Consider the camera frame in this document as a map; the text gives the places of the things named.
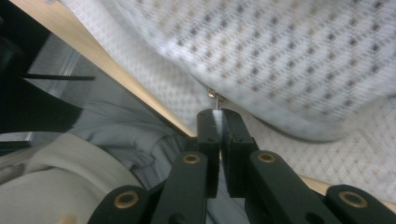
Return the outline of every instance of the beige clothing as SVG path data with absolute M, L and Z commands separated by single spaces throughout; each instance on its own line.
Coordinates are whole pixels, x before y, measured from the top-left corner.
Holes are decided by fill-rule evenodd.
M 36 148 L 31 158 L 26 149 L 24 174 L 0 186 L 0 223 L 54 224 L 65 217 L 76 217 L 77 223 L 87 223 L 96 206 L 113 189 L 140 186 L 138 180 L 119 161 L 70 133 L 54 142 Z M 1 163 L 0 176 L 18 173 L 23 163 Z

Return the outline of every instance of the person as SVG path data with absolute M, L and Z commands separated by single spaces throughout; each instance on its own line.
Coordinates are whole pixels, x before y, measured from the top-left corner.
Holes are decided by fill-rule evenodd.
M 111 190 L 151 189 L 165 180 L 185 142 L 144 103 L 98 75 L 72 130 L 0 157 L 0 223 L 87 223 Z M 243 206 L 229 198 L 220 170 L 206 223 L 248 223 Z

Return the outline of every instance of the gray floor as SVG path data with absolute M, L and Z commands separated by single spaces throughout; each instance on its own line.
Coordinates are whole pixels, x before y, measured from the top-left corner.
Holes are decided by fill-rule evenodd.
M 29 73 L 59 76 L 101 76 L 103 72 L 65 44 L 56 35 L 51 35 L 37 55 Z M 82 107 L 93 81 L 30 80 L 40 89 L 66 102 Z M 0 141 L 28 140 L 33 146 L 41 145 L 58 136 L 58 133 L 6 133 Z

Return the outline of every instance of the textured white cloth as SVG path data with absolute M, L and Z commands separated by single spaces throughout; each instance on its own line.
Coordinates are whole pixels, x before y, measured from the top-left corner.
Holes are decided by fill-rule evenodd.
M 396 202 L 395 0 L 62 2 L 193 130 L 208 86 L 300 175 Z
M 102 149 L 66 133 L 40 148 L 24 175 L 0 186 L 0 223 L 55 224 L 64 217 L 87 223 L 103 198 L 124 185 L 140 186 Z

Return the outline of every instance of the wooden table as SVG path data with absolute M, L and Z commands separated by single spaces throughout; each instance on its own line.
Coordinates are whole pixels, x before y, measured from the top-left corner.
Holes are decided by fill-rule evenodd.
M 132 92 L 154 110 L 176 125 L 182 132 L 194 136 L 194 131 L 187 128 L 172 112 L 158 99 L 147 91 L 139 82 L 122 69 L 108 53 L 99 45 L 87 29 L 79 22 L 75 15 L 59 2 L 48 5 L 44 0 L 10 0 L 14 5 L 29 14 L 36 21 L 59 36 L 64 42 L 76 49 L 109 76 L 118 81 L 123 87 Z M 325 194 L 330 186 L 327 183 L 301 176 L 305 184 Z M 396 204 L 384 202 L 388 208 L 396 213 Z

